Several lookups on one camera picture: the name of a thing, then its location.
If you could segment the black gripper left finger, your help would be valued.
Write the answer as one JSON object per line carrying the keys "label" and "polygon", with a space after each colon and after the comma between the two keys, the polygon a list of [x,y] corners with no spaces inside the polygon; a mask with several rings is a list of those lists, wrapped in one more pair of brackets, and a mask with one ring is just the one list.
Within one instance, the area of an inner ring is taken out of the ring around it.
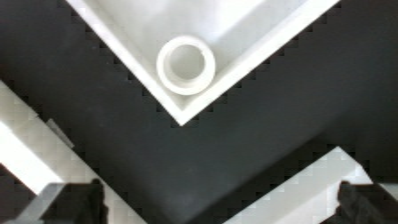
{"label": "black gripper left finger", "polygon": [[15,224],[108,224],[101,181],[51,183],[15,217]]}

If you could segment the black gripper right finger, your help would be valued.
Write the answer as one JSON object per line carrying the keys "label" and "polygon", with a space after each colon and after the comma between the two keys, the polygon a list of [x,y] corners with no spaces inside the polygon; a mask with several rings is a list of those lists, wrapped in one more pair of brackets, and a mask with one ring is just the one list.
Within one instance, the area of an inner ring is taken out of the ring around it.
{"label": "black gripper right finger", "polygon": [[398,200],[378,184],[339,183],[337,208],[319,224],[398,224]]}

